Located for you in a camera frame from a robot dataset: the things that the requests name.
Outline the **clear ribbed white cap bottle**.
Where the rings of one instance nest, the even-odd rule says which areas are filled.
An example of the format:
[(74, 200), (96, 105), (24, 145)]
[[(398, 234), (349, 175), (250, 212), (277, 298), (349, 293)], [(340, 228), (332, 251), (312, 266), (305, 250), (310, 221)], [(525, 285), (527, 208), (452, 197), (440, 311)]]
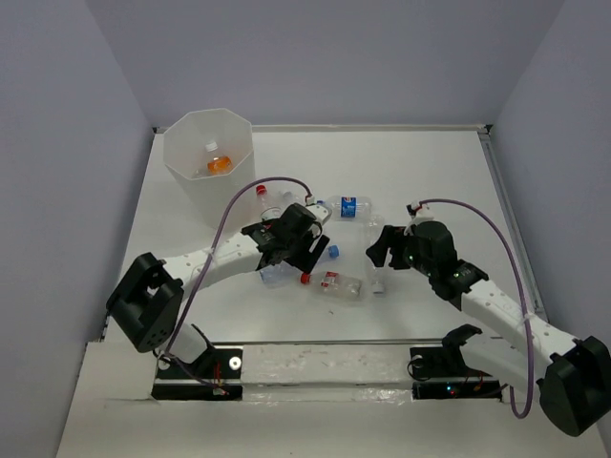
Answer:
[[(371, 215), (364, 225), (365, 249), (368, 250), (381, 235), (385, 225), (384, 219), (380, 215)], [(383, 268), (376, 267), (369, 257), (365, 258), (367, 277), (371, 293), (375, 297), (383, 297), (386, 294), (386, 277)]]

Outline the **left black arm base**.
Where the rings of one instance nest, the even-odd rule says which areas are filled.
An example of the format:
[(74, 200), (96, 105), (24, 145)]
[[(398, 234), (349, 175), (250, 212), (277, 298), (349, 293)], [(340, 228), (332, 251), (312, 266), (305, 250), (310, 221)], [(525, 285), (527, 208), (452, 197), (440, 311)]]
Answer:
[(216, 346), (191, 364), (162, 357), (151, 395), (158, 401), (239, 401), (242, 354), (238, 346)]

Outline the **black label black cap bottle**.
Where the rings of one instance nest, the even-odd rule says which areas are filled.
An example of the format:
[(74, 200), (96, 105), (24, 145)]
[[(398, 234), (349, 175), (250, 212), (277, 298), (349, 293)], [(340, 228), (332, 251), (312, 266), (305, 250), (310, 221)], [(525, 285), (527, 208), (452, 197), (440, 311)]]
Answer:
[(197, 178), (203, 178), (203, 177), (211, 177), (212, 174), (210, 173), (210, 170), (205, 167), (205, 168), (200, 168), (198, 169), (194, 175), (193, 175), (193, 179), (197, 179)]

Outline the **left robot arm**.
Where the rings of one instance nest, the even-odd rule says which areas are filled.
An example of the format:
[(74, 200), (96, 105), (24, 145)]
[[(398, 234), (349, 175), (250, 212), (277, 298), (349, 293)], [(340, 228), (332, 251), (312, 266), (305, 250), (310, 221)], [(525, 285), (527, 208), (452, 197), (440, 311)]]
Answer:
[(311, 273), (329, 243), (323, 226), (330, 216), (322, 204), (293, 203), (279, 218), (246, 226), (216, 247), (167, 259), (144, 253), (119, 280), (106, 308), (137, 352), (167, 351), (186, 374), (199, 377), (210, 368), (211, 345), (179, 317), (187, 296), (283, 262)]

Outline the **blue label water bottle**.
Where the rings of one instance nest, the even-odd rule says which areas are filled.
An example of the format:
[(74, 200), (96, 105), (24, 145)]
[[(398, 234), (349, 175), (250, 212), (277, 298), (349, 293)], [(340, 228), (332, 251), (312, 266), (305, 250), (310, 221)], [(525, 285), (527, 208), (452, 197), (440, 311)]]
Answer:
[(331, 196), (316, 203), (328, 209), (331, 220), (363, 222), (371, 216), (371, 200), (366, 197)]

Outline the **orange tea bottle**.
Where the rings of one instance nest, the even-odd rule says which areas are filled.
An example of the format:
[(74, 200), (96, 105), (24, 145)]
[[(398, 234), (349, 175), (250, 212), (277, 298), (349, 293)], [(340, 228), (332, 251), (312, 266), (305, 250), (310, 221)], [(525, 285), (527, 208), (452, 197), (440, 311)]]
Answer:
[(206, 167), (210, 176), (225, 175), (233, 170), (233, 162), (227, 152), (215, 141), (205, 146)]

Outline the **clear bottle blue cap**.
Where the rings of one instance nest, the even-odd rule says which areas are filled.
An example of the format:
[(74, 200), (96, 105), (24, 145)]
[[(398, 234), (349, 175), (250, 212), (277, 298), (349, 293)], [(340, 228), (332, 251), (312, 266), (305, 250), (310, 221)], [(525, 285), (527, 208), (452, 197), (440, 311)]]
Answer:
[[(315, 266), (326, 262), (337, 260), (340, 257), (340, 249), (332, 244), (325, 249)], [(299, 281), (303, 272), (286, 262), (276, 265), (268, 265), (259, 271), (261, 281), (267, 287), (280, 287), (292, 281)]]

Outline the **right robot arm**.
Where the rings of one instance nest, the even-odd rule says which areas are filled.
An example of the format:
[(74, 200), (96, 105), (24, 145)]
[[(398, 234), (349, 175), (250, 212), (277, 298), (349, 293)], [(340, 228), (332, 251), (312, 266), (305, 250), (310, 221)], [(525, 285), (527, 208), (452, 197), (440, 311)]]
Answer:
[(377, 267), (414, 269), (432, 291), (457, 310), (502, 337), (527, 362), (519, 371), (526, 390), (551, 423), (580, 436), (610, 410), (610, 352), (594, 336), (580, 339), (538, 316), (525, 317), (521, 306), (474, 264), (458, 257), (453, 236), (439, 221), (409, 227), (387, 225), (367, 249)]

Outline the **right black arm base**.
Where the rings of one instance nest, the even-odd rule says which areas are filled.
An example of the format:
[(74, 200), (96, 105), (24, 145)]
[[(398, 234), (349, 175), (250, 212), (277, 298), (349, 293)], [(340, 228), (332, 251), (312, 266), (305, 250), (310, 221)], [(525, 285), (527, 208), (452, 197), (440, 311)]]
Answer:
[(458, 362), (443, 346), (413, 347), (407, 371), (415, 401), (503, 399), (504, 385), (486, 372)]

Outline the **crushed red cap cola bottle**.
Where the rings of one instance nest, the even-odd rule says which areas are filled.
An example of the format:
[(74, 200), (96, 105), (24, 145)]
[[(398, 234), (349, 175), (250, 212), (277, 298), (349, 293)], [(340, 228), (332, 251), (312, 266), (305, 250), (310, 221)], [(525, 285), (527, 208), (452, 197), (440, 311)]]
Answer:
[(303, 273), (300, 283), (311, 287), (318, 294), (343, 301), (358, 300), (362, 288), (361, 280), (335, 271)]

